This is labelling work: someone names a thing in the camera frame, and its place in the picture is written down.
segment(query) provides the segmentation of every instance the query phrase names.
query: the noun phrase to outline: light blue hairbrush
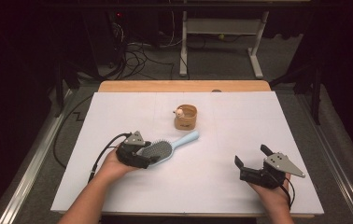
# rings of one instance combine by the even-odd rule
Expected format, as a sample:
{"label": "light blue hairbrush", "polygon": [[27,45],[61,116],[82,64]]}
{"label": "light blue hairbrush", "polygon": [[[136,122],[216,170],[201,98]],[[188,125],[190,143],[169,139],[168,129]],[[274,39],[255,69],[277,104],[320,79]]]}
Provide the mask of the light blue hairbrush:
{"label": "light blue hairbrush", "polygon": [[193,131],[191,133],[186,134],[185,136],[179,138],[173,143],[170,143],[166,140],[159,140],[154,143],[152,143],[148,147],[144,147],[140,150],[139,154],[144,157],[148,158],[155,158],[158,157],[156,161],[153,161],[151,165],[156,165],[159,164],[163,161],[169,160],[173,154],[174,150],[177,147],[180,147],[182,145],[185,145],[191,141],[197,140],[199,138],[200,134],[197,131]]}

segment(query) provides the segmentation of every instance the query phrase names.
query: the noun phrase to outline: white tabletop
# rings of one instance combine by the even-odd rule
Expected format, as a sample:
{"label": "white tabletop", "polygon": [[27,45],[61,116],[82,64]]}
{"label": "white tabletop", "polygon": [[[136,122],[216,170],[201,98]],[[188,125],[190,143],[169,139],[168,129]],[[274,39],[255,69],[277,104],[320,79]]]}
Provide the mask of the white tabletop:
{"label": "white tabletop", "polygon": [[234,156],[246,167],[260,169],[266,157],[260,151],[264,144],[273,152],[288,155],[306,174],[306,178],[291,179],[296,190],[291,213],[323,214],[272,91],[97,92],[51,210],[64,212],[69,208],[87,184],[97,156],[116,135],[139,131],[146,141],[173,142],[188,133],[174,128],[173,110],[184,104],[197,107],[195,130],[200,138],[178,147],[169,161],[129,173],[111,186],[104,213],[261,216],[264,210],[258,195],[239,180]]}

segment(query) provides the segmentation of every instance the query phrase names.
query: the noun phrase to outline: white metal stand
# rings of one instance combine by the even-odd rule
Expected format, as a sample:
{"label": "white metal stand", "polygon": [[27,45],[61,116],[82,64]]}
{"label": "white metal stand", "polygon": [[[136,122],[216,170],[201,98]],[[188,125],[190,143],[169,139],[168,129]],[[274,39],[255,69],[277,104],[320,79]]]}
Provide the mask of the white metal stand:
{"label": "white metal stand", "polygon": [[255,35],[255,45],[247,49],[252,68],[257,79],[263,78],[256,53],[261,42],[268,11],[263,12],[261,20],[224,20],[224,19],[188,19],[188,13],[183,12],[182,49],[180,52],[179,74],[188,74],[187,34],[225,34],[225,35]]}

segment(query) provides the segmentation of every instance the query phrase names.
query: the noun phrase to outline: person's right arm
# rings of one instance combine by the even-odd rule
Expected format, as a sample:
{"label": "person's right arm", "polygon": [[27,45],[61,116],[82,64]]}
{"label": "person's right arm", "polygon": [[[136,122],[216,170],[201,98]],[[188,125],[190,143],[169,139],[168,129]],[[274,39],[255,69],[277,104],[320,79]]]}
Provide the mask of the person's right arm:
{"label": "person's right arm", "polygon": [[[267,216],[273,224],[293,224],[288,206],[288,196],[281,188],[266,189],[258,185],[248,183],[261,198],[261,203],[266,209]],[[284,181],[284,188],[288,190],[288,181]]]}

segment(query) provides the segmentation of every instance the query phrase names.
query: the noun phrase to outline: brown basket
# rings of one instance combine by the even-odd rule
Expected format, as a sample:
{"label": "brown basket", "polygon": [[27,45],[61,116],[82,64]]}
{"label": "brown basket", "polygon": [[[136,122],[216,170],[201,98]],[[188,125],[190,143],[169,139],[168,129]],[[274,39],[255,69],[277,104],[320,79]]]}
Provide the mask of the brown basket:
{"label": "brown basket", "polygon": [[194,105],[180,105],[176,109],[182,108],[184,117],[178,116],[174,119],[176,129],[179,130],[193,130],[196,127],[197,109]]}

